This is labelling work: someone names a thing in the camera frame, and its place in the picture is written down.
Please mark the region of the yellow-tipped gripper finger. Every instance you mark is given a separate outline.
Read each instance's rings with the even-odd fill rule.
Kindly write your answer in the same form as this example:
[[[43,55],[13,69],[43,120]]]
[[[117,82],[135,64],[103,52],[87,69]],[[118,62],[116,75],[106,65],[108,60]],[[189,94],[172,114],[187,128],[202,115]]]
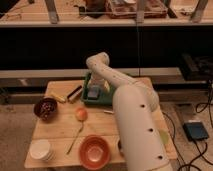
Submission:
[[[104,82],[104,89],[105,89],[106,92],[110,91],[110,86],[109,86],[107,81]]]

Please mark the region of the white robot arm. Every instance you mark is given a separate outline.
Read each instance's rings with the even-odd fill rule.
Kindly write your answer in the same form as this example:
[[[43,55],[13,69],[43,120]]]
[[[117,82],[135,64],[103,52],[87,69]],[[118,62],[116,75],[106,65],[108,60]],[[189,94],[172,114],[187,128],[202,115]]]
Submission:
[[[95,80],[106,80],[116,90],[112,107],[128,171],[173,171],[152,113],[159,107],[156,91],[141,81],[109,67],[105,52],[86,59]]]

